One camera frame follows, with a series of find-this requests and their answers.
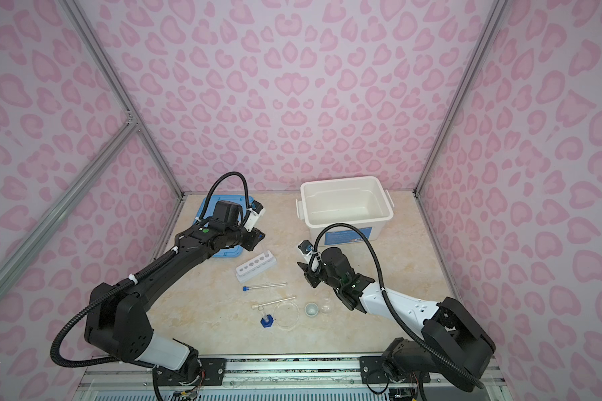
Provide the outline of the white-capped test tube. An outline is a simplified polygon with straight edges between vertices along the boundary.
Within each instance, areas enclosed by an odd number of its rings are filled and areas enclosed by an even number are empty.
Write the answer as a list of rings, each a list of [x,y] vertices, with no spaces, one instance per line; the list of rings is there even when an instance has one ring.
[[[297,297],[296,296],[292,296],[292,297],[285,297],[285,298],[281,298],[281,299],[276,299],[276,300],[272,300],[272,301],[268,301],[268,302],[261,302],[261,303],[256,303],[253,304],[251,306],[252,309],[262,309],[265,308],[267,306],[271,306],[271,305],[277,305],[283,302],[290,302],[290,301],[294,301]]]

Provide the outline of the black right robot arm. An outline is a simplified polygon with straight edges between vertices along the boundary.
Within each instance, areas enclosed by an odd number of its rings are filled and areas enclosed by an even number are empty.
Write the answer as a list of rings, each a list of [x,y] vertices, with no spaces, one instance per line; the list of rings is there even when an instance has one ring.
[[[299,263],[311,287],[329,286],[350,311],[387,317],[409,331],[394,339],[380,358],[373,378],[418,382],[421,374],[440,374],[458,389],[480,389],[495,343],[458,300],[426,301],[385,289],[355,271],[338,247],[316,252],[309,241],[298,246]]]

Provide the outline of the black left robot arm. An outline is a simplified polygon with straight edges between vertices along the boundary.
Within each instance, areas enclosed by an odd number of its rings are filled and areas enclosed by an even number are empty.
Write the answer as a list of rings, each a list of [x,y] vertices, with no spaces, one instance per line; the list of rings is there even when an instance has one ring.
[[[85,341],[118,361],[150,365],[183,384],[194,383],[202,371],[197,350],[158,334],[147,313],[171,286],[220,251],[251,252],[265,237],[256,227],[263,213],[259,202],[244,210],[221,200],[210,217],[177,234],[174,247],[152,264],[115,285],[98,285],[90,295]]]

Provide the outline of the blue plastic bin lid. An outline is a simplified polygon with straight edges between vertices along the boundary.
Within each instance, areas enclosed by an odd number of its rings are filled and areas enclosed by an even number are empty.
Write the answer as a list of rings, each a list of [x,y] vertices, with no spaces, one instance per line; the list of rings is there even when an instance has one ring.
[[[227,247],[231,227],[243,227],[252,197],[245,195],[209,195],[198,210],[192,226],[193,237],[204,246],[210,257],[237,257],[242,247]]]

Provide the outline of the small clear glass dish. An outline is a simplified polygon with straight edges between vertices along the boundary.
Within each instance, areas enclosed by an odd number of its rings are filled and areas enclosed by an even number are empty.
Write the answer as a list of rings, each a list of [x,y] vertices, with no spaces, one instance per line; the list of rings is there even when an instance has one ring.
[[[333,303],[331,301],[330,298],[324,298],[320,303],[319,303],[319,311],[322,314],[330,314],[333,311]]]

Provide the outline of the white test tube rack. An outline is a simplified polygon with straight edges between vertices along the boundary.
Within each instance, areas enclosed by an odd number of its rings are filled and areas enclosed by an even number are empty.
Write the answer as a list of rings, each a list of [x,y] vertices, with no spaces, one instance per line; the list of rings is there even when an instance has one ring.
[[[235,276],[240,283],[246,283],[254,277],[266,272],[277,264],[276,257],[267,251],[257,255],[235,269]]]

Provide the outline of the clear petri dish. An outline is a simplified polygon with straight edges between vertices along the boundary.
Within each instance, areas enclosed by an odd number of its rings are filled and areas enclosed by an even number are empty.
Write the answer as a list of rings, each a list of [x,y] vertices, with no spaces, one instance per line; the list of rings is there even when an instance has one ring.
[[[274,324],[283,330],[292,330],[299,322],[299,307],[293,301],[281,302],[274,309]]]

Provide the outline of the white plastic storage bin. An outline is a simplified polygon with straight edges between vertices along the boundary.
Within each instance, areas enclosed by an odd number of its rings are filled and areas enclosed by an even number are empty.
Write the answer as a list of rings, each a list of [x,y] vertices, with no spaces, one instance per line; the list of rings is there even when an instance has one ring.
[[[394,217],[395,202],[374,176],[311,181],[301,185],[296,200],[297,215],[309,229],[309,240],[334,246],[360,242],[352,230],[336,227],[323,236],[327,226],[347,223],[359,229],[369,241],[376,240]]]

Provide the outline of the blue-based small cylinder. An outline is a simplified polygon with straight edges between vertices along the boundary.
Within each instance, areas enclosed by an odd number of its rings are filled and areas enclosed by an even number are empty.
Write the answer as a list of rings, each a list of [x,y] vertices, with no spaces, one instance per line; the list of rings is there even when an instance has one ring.
[[[274,317],[270,313],[267,313],[263,307],[259,308],[259,312],[261,312],[262,314],[262,317],[260,319],[260,324],[262,325],[262,327],[272,327],[274,325]]]

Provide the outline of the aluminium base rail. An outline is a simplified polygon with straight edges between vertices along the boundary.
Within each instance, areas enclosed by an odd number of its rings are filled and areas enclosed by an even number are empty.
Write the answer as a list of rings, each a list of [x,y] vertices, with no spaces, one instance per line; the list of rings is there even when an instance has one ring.
[[[510,400],[491,361],[484,389],[466,393],[441,374],[386,377],[379,354],[205,355],[202,384],[177,384],[127,364],[86,370],[75,400]]]

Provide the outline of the aluminium frame strut left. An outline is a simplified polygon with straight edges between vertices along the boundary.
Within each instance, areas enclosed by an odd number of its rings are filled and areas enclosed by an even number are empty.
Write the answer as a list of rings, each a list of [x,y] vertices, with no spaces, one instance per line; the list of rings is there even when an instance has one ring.
[[[0,302],[137,132],[130,118],[0,265]]]

